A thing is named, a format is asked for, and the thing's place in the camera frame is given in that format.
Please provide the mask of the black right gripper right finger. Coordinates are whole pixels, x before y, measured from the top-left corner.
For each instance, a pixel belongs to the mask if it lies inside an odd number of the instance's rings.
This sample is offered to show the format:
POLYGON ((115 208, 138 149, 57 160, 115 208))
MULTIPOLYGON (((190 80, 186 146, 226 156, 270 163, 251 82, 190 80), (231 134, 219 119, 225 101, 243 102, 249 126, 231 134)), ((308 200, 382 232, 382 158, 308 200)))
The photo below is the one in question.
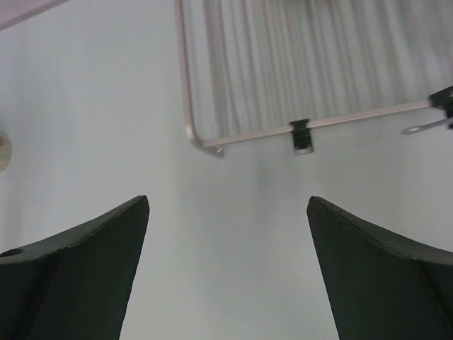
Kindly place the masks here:
POLYGON ((306 209, 340 339, 451 339, 452 253, 313 196, 306 209))

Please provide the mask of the beige tall mug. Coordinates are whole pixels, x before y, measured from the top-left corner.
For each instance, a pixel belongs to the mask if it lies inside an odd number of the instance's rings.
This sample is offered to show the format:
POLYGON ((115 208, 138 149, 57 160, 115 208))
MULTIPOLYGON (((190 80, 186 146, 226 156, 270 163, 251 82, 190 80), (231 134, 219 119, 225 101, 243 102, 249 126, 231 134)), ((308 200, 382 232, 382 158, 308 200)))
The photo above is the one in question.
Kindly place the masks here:
POLYGON ((0 171, 4 171, 9 165, 12 154, 11 141, 7 134, 0 134, 0 171))

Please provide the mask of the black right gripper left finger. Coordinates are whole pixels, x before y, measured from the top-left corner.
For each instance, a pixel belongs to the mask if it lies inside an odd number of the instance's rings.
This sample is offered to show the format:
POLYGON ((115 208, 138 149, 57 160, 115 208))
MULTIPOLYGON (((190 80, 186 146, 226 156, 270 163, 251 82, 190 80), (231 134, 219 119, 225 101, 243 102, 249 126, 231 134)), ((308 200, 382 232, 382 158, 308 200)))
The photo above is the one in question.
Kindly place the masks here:
POLYGON ((139 195, 1 253, 1 338, 119 339, 148 221, 139 195))

